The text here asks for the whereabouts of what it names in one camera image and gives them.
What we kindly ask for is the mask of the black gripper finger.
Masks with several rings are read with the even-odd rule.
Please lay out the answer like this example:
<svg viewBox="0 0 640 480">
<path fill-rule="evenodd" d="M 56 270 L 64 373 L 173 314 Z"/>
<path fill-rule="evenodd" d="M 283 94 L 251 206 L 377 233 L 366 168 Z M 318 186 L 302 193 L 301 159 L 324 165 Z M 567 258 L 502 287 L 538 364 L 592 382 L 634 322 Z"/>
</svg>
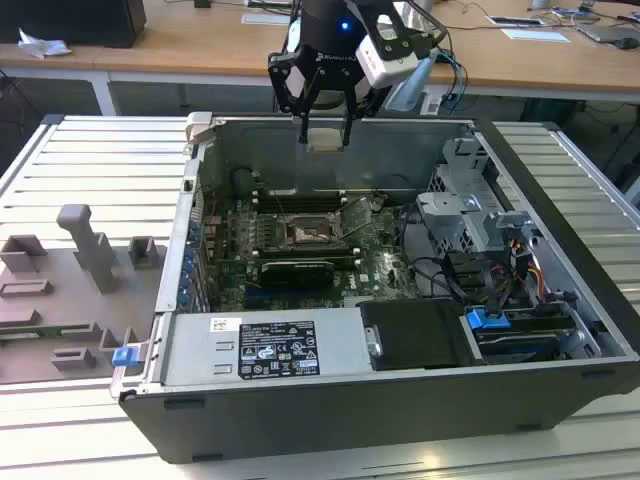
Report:
<svg viewBox="0 0 640 480">
<path fill-rule="evenodd" d="M 383 89 L 373 87 L 361 71 L 343 71 L 340 91 L 344 95 L 346 108 L 341 129 L 342 146 L 346 147 L 350 144 L 354 123 L 374 117 L 379 112 L 383 103 Z"/>
<path fill-rule="evenodd" d="M 320 66 L 317 51 L 302 45 L 293 53 L 268 55 L 267 71 L 282 113 L 301 119 L 299 142 L 308 143 L 309 116 L 320 93 Z"/>
</svg>

